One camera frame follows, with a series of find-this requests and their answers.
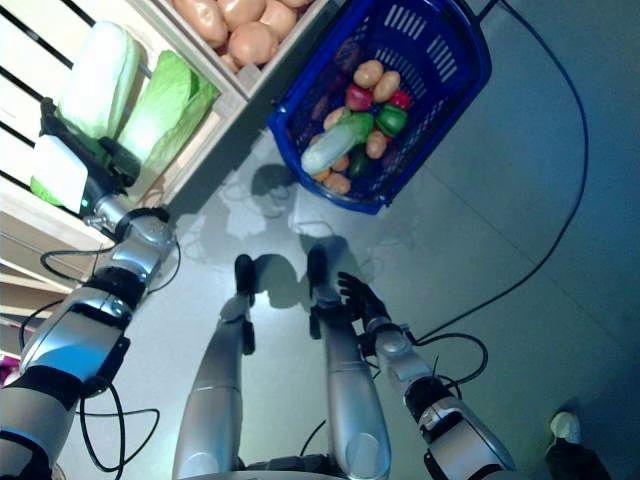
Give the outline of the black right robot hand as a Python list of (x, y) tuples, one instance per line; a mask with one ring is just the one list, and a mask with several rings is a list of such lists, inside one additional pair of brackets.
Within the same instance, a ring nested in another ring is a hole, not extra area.
[(354, 318), (362, 321), (365, 331), (371, 330), (371, 323), (390, 322), (385, 304), (367, 283), (347, 272), (340, 271), (338, 286), (346, 305), (353, 312)]

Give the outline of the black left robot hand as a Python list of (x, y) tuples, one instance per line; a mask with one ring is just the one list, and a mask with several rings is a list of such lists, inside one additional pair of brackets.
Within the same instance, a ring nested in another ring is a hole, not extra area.
[(48, 97), (40, 102), (33, 154), (33, 192), (79, 216), (90, 214), (105, 196), (124, 194), (140, 174), (131, 152), (109, 137), (96, 140), (68, 124)]

